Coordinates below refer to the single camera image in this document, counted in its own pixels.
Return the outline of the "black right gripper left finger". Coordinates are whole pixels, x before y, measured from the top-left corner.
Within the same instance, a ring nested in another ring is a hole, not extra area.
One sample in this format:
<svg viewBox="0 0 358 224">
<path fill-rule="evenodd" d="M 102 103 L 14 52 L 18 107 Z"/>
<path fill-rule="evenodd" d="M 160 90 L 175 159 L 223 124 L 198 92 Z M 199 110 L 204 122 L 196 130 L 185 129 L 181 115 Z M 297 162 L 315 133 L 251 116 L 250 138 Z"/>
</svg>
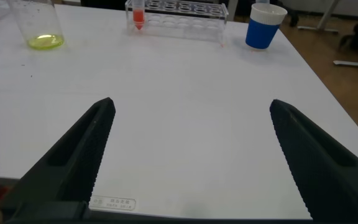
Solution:
<svg viewBox="0 0 358 224">
<path fill-rule="evenodd" d="M 89 202 L 116 109 L 94 103 L 3 198 L 2 207 L 26 202 Z"/>
</svg>

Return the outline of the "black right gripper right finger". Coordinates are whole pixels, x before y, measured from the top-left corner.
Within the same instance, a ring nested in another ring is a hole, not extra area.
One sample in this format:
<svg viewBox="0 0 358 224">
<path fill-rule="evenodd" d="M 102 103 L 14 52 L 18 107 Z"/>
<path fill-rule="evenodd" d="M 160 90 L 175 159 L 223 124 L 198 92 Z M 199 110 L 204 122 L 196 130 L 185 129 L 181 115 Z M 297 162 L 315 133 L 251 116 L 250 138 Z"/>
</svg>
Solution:
<svg viewBox="0 0 358 224">
<path fill-rule="evenodd" d="M 311 218 L 358 223 L 358 157 L 284 101 L 273 100 L 270 115 Z"/>
</svg>

